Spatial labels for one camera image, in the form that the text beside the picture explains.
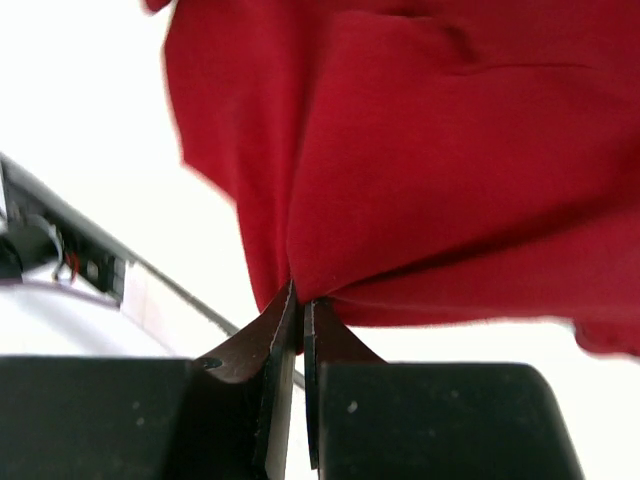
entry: white table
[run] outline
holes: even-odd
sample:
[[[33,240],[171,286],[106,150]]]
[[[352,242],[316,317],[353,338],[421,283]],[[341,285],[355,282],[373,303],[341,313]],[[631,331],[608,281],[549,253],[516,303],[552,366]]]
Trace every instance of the white table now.
[[[146,17],[132,0],[1,2],[0,150],[242,326],[257,311],[233,207],[178,165],[159,56],[168,14]],[[221,340],[195,320],[176,323],[175,306],[147,293],[145,328],[161,323],[174,345],[98,307],[0,292],[0,352],[195,356]],[[556,392],[587,478],[639,478],[640,365],[590,357],[548,320],[357,333],[389,360],[535,365]],[[288,478],[315,478],[303,397],[294,395]]]

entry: red fabric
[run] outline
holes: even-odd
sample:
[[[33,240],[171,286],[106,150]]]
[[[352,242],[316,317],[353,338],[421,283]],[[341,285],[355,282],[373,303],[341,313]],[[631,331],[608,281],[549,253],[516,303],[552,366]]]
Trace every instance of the red fabric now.
[[[165,55],[261,308],[291,272],[351,325],[640,352],[640,3],[180,0]]]
[[[159,12],[171,3],[171,0],[145,0],[147,8],[152,12]]]

